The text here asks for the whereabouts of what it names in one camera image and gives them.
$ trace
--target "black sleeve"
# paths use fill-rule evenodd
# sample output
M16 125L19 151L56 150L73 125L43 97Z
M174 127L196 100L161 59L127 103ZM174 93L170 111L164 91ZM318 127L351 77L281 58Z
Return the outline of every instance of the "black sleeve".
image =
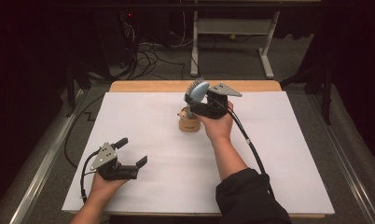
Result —
M221 224L292 223L284 208L268 193L270 178L247 168L216 187Z

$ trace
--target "white sheet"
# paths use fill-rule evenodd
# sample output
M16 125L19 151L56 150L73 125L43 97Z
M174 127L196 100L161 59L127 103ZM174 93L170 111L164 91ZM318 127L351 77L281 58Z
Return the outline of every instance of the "white sheet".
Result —
M289 214L333 214L286 93L242 94L229 99L271 177L276 200ZM186 105L183 97L183 92L107 93L62 210L76 212L83 204L79 180L88 156L104 142L128 137L129 144L117 150L121 163L133 165L145 155L148 162L138 179L118 191L106 213L219 213L215 187L220 179L203 126L196 133L178 128L177 113ZM247 164L258 170L236 125L232 140ZM92 175L87 175L88 193L91 181Z

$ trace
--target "wooden edge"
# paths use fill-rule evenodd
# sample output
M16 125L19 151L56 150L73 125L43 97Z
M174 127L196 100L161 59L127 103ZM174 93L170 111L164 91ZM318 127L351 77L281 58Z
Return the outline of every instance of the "wooden edge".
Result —
M194 80L137 80L115 81L110 92L184 92ZM211 86L220 82L239 92L282 91L280 83L274 80L205 80Z

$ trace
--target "cable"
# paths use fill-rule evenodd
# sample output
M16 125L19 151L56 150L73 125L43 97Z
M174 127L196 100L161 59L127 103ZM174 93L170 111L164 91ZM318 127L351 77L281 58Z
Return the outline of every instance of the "cable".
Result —
M180 47L188 46L191 43L193 43L193 40L190 40L189 42L187 42L186 44L183 44L183 45L171 46L171 48L180 48Z
M257 150L255 149L255 146L254 144L252 144L252 141L251 139L249 138L248 134L246 133L245 129L243 128L243 125L241 124L240 120L238 119L237 115L234 113L234 110L228 106L228 108L225 108L222 104L220 104L220 102L218 102L216 99L213 99L219 106L223 107L224 109L226 109L228 111L228 114L231 115L231 117L233 118L233 120L235 121L235 123L237 124L237 126L239 127L241 133L243 134L243 137L245 138L245 141L246 143L248 144L248 146L251 148L252 152L254 153L254 156L255 156L255 159L257 160L257 165L260 169L260 172L262 174L266 174L266 171L264 170L264 166L263 166L263 163L257 153ZM275 198L274 196L274 192L272 191L272 187L271 187L271 184L269 183L269 194Z
M64 143L64 156L66 158L66 160L73 166L75 167L75 169L77 169L77 165L75 165L68 157L68 154L67 154L67 144L68 144L68 140L69 140L69 136L71 135L71 132L74 130L74 127L75 127L75 124L77 123L77 121L79 120L80 116L82 116L82 114L84 112L86 112L86 110L91 106L93 105L96 101L98 101L99 99L103 98L104 95L101 95L99 97L97 97L96 99L94 99L91 103L89 103L83 110L82 112L80 112L80 114L76 117L76 119L74 120L74 123L71 125L71 128L68 130L68 134L66 135L66 138L65 138L65 143Z
M100 152L101 149L98 149L96 151L94 151L93 153L91 153L88 158L86 159L85 161L85 164L83 165L83 169L82 169L82 175L80 176L80 193L81 193L81 199L83 200L83 203L85 203L87 201L87 195L86 195L86 190L85 190L85 171L86 171L86 167L90 161L90 159L97 155L99 152Z
M182 16L184 18L184 35L182 36L181 43L179 43L179 45L175 46L176 48L182 46L182 44L184 43L185 35L186 35L186 31L187 31L187 22L186 22L186 17L185 17L185 11L182 11Z
M88 173L85 173L85 176L86 175L91 175L91 174L95 174L95 173L97 173L96 171L93 171L93 172L88 172Z
M151 74L151 75L153 75L155 77L159 77L159 78L162 78L162 79L168 79L168 78L161 77L159 75L156 75L156 74L152 73L152 71L154 71L155 68L156 68L157 62L163 62L163 63L169 63L169 64L175 64L175 65L182 65L181 79L183 79L183 73L184 73L184 69L185 69L185 64L184 63L172 63L172 62L168 62L166 60L163 60L156 53L155 45L156 45L155 43L150 43L150 44L149 43L141 43L141 44L139 44L140 47L148 46L149 48L146 49L146 50L137 51L138 54L144 55L143 58L140 58L137 61L141 62L142 60L146 59L148 61L148 64L146 64L146 65L138 65L138 67L141 68L143 71L139 75L135 75L135 76L132 75L131 77L129 77L129 79L137 79L138 77L142 77L142 76L145 76L147 74Z
M137 66L137 62L134 58L132 58L132 62L129 63L129 66L126 68L126 70L120 72L118 75L116 75L116 77L124 77L124 76L132 73L133 71L135 71L136 66Z

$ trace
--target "metal rail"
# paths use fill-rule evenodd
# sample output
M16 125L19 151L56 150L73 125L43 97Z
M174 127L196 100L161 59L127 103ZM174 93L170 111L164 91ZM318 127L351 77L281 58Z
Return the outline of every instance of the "metal rail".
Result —
M68 134L68 130L71 128L71 125L76 118L76 112L78 112L81 106L83 105L83 102L86 96L87 96L87 93L83 92L83 90L80 90L77 93L76 110L71 114L71 116L64 123L59 136L55 140L54 144L52 144L52 147L49 148L45 158L42 160L42 163L40 164L30 186L25 192L19 207L17 208L15 214L13 215L13 218L10 220L9 222L10 224L25 223L28 217L30 216L30 213L33 210L33 207L35 205L35 202L49 177L49 174L54 165L54 162L56 161L57 156L60 153L61 145L64 142L66 135Z
M351 192L355 196L355 199L366 219L368 224L375 224L375 208L368 197L365 186L360 181L356 172L354 171L353 166L348 160L347 155L344 152L339 140L337 139L333 129L330 125L327 125L321 114L320 105L312 94L308 95L308 99L318 118L321 120L321 123L326 130L327 136L332 144L332 151L335 155L336 161L339 164L341 171L343 172L345 179L347 180L348 185L351 188Z

